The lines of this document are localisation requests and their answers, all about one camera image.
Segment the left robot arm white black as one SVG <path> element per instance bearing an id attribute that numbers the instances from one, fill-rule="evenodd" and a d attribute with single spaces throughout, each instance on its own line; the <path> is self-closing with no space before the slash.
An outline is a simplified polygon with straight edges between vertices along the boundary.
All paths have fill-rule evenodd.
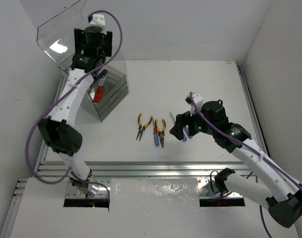
<path id="1" fill-rule="evenodd" d="M 94 82 L 94 69 L 112 54 L 112 33 L 102 27 L 89 26 L 74 30 L 75 54 L 59 103 L 38 123 L 39 131 L 53 152 L 70 169 L 70 181 L 80 193 L 94 197 L 99 192 L 91 169 L 78 156 L 83 137 L 75 129 L 75 118 L 87 90 Z"/>

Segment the red handled adjustable wrench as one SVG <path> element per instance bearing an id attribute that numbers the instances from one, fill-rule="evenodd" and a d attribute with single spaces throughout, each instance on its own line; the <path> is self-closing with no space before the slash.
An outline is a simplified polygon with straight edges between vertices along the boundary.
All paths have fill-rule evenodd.
<path id="1" fill-rule="evenodd" d="M 94 103 L 98 103 L 101 101 L 101 98 L 102 98 L 102 95 L 103 95 L 103 92 L 104 92 L 104 83 L 106 81 L 108 77 L 105 75 L 103 76 L 100 80 L 99 80 L 99 83 L 98 83 L 98 86 L 97 86 L 97 89 L 95 91 L 95 95 L 93 97 L 93 102 Z"/>

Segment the black handled adjustable wrench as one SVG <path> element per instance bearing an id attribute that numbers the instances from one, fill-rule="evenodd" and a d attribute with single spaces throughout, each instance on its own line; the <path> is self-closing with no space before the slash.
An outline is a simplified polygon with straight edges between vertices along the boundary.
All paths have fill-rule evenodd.
<path id="1" fill-rule="evenodd" d="M 108 74 L 108 71 L 106 69 L 102 70 L 99 74 L 96 74 L 96 73 L 92 74 L 94 80 L 90 86 L 92 87 L 96 82 L 98 82 L 101 78 L 103 78 L 107 74 Z"/>

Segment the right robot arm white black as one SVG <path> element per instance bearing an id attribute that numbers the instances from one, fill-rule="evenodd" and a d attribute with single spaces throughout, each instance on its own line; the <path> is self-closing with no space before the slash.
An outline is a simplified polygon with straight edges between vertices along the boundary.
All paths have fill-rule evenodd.
<path id="1" fill-rule="evenodd" d="M 190 136 L 200 132 L 211 135 L 219 147 L 242 161 L 263 182 L 251 182 L 225 168 L 214 177 L 217 191 L 237 192 L 268 210 L 279 225 L 291 227 L 302 216 L 302 183 L 266 155 L 243 126 L 229 121 L 222 100 L 204 102 L 196 94 L 188 96 L 186 102 L 191 110 L 176 116 L 170 134 L 182 140 L 187 126 Z"/>

